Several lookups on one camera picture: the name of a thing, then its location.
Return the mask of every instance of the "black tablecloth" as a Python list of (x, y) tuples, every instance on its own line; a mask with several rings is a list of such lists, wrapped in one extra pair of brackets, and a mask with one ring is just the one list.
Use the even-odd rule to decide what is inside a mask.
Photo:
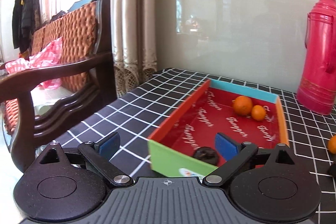
[(150, 168), (147, 137), (207, 79), (246, 85), (280, 96), (290, 145), (322, 190), (321, 204), (314, 216), (316, 223), (336, 223), (336, 186), (335, 180), (328, 175), (329, 166), (336, 158), (326, 149), (328, 140), (336, 132), (335, 108), (328, 116), (314, 114), (299, 105), (292, 92), (169, 68), (158, 72), (150, 81), (82, 121), (57, 141), (63, 147), (77, 147), (79, 143), (96, 142), (117, 131), (120, 134), (121, 147), (110, 162), (133, 178), (157, 176)]

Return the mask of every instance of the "dark food item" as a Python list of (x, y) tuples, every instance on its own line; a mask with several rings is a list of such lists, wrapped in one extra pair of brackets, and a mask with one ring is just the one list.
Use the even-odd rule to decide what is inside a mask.
[(333, 164), (330, 166), (329, 173), (330, 173), (334, 178), (336, 178), (336, 163), (333, 163)]
[(219, 161), (219, 156), (216, 150), (207, 146), (203, 146), (197, 149), (193, 155), (193, 158), (204, 161), (212, 165), (217, 165)]

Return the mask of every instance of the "orange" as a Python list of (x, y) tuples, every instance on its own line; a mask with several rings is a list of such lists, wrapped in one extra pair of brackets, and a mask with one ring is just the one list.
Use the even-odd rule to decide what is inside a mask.
[(232, 107), (236, 114), (247, 116), (251, 113), (253, 103), (251, 98), (242, 95), (233, 101)]
[(336, 154), (336, 135), (331, 137), (328, 142), (328, 150), (332, 154)]
[(253, 119), (260, 122), (265, 118), (266, 110), (262, 106), (255, 105), (252, 108), (251, 116), (252, 116)]

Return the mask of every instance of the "orange tray side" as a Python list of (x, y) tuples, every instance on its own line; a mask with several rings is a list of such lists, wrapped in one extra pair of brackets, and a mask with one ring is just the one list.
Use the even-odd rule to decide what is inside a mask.
[(280, 142), (285, 143), (286, 145), (289, 146), (287, 124), (286, 124), (285, 115), (284, 115), (284, 111), (283, 111), (279, 96), (277, 97), (277, 101), (276, 101), (276, 109), (277, 109), (278, 124), (279, 124)]
[(172, 114), (166, 118), (154, 132), (149, 136), (149, 140), (160, 142), (167, 133), (172, 129), (176, 121), (178, 121), (184, 113), (194, 104), (210, 86), (208, 79), (201, 87), (197, 88)]

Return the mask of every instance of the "floor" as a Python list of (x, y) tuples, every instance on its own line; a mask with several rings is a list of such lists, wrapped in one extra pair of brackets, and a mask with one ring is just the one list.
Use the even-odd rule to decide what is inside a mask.
[(13, 200), (13, 189), (22, 173), (15, 167), (8, 152), (3, 136), (0, 136), (0, 159), (2, 169), (0, 170), (0, 215), (6, 224), (18, 224), (22, 216), (16, 208)]

